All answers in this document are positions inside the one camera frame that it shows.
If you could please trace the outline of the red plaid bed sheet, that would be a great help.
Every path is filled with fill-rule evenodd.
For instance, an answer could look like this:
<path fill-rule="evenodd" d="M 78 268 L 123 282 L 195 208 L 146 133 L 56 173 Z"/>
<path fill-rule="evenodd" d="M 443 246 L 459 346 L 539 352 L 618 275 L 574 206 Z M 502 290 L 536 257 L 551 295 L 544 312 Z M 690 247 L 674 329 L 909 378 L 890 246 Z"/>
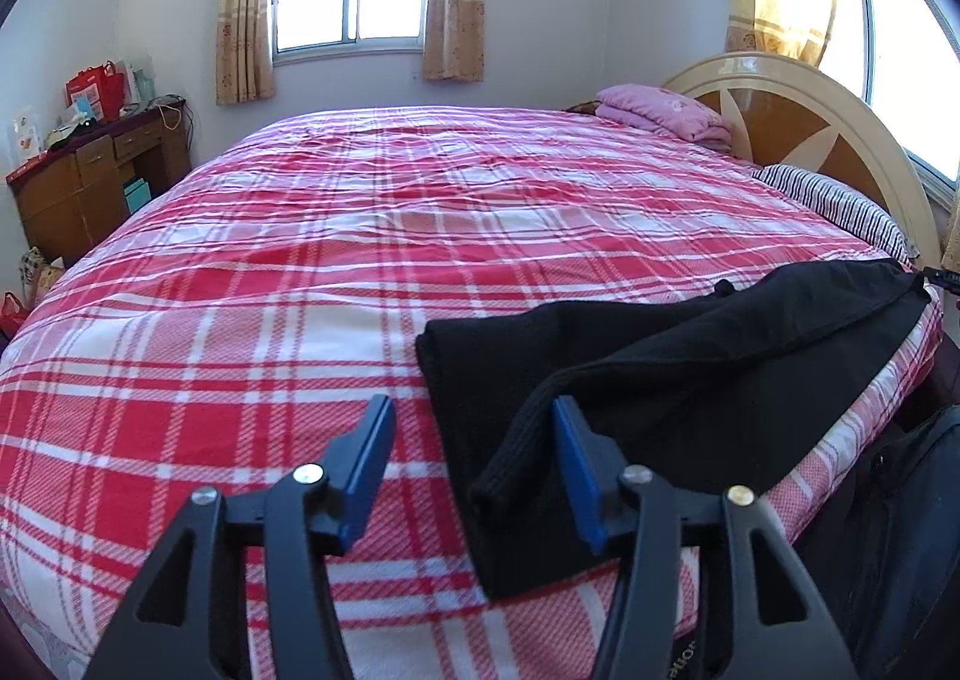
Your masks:
<path fill-rule="evenodd" d="M 669 303 L 873 255 L 732 158 L 579 114 L 275 122 L 86 254 L 3 352 L 3 609 L 46 672 L 82 677 L 194 488 L 277 482 L 386 394 L 386 480 L 331 571 L 355 672 L 586 677 L 615 573 L 488 602 L 416 336 L 440 317 Z"/>

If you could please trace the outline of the side window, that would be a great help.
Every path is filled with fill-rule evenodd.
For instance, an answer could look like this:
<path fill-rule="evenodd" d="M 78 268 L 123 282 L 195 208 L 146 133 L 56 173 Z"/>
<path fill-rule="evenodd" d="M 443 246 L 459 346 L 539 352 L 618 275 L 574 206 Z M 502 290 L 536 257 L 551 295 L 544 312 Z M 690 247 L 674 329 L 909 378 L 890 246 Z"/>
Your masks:
<path fill-rule="evenodd" d="M 838 0 L 822 70 L 905 148 L 932 191 L 958 181 L 958 36 L 931 0 Z"/>

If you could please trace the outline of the striped pillow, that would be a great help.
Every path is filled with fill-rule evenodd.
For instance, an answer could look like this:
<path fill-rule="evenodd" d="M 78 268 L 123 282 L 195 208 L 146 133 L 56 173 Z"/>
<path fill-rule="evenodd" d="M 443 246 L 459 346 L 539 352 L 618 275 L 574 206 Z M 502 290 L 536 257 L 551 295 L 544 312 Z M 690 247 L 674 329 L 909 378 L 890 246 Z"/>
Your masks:
<path fill-rule="evenodd" d="M 882 249 L 901 264 L 916 264 L 919 253 L 895 218 L 843 181 L 788 163 L 760 166 L 754 171 L 754 178 L 802 203 L 850 235 Z"/>

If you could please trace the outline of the left beige curtain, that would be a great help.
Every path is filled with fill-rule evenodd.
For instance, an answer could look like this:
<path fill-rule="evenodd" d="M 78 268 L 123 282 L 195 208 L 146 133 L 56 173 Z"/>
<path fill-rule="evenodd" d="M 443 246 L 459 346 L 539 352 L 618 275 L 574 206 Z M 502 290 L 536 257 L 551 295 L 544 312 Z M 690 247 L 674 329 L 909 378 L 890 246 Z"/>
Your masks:
<path fill-rule="evenodd" d="M 218 106 L 275 95 L 268 0 L 218 2 L 215 101 Z"/>

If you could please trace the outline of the folded pink blanket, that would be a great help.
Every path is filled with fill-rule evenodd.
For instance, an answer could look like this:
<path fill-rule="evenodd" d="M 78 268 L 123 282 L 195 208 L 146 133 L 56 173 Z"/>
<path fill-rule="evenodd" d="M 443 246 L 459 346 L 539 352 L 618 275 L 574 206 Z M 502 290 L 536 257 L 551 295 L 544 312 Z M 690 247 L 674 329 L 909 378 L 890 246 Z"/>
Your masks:
<path fill-rule="evenodd" d="M 732 125 L 718 111 L 658 86 L 622 83 L 597 93 L 596 114 L 620 124 L 729 152 Z"/>

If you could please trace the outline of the black backpack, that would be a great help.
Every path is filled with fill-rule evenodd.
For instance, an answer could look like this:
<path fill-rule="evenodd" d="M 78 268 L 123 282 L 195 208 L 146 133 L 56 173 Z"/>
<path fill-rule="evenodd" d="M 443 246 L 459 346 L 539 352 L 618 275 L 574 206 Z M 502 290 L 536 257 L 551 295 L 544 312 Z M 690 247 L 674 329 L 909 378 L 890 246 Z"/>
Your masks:
<path fill-rule="evenodd" d="M 794 550 L 862 678 L 957 677 L 957 407 L 887 426 Z"/>

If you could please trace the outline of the teal box under desk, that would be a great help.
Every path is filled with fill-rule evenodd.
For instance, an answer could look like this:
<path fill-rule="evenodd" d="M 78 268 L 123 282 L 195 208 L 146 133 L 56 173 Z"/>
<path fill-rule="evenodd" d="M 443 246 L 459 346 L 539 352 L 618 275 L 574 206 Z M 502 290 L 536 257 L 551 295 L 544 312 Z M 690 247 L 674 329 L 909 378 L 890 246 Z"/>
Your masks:
<path fill-rule="evenodd" d="M 153 194 L 151 194 L 151 189 L 149 189 L 148 181 L 139 178 L 139 176 L 135 176 L 135 178 L 124 184 L 124 197 L 125 203 L 127 203 L 128 213 L 133 215 L 137 214 L 139 210 L 142 210 L 145 205 L 151 202 Z"/>

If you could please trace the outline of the cream and wood headboard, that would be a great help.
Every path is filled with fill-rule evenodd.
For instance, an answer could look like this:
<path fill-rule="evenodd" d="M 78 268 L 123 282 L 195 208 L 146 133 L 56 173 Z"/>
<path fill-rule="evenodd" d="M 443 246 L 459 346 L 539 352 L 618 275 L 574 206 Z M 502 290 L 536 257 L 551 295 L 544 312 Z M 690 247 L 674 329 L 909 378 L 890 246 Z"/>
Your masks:
<path fill-rule="evenodd" d="M 731 124 L 736 157 L 848 184 L 887 210 L 921 264 L 940 264 L 939 233 L 914 163 L 874 111 L 828 75 L 778 54 L 737 51 L 690 65 L 664 86 L 716 108 Z"/>

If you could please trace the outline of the red gift bag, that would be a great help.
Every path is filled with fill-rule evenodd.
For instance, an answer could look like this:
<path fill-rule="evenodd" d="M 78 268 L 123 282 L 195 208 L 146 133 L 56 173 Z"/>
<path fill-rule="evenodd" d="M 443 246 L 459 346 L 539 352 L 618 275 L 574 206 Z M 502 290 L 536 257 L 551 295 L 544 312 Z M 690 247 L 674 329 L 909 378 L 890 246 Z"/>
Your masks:
<path fill-rule="evenodd" d="M 67 103 L 85 98 L 99 122 L 117 121 L 125 103 L 125 75 L 112 61 L 80 70 L 65 83 Z"/>

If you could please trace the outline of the black pants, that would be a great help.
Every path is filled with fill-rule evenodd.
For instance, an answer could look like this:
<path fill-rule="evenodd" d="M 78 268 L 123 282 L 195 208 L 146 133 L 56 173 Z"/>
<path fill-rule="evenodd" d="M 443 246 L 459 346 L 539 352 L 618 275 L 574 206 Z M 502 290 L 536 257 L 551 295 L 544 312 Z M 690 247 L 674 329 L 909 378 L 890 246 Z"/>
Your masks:
<path fill-rule="evenodd" d="M 433 320 L 416 361 L 483 592 L 509 599 L 594 565 L 558 471 L 558 397 L 674 487 L 768 492 L 932 308 L 895 260 L 825 260 L 679 303 Z"/>

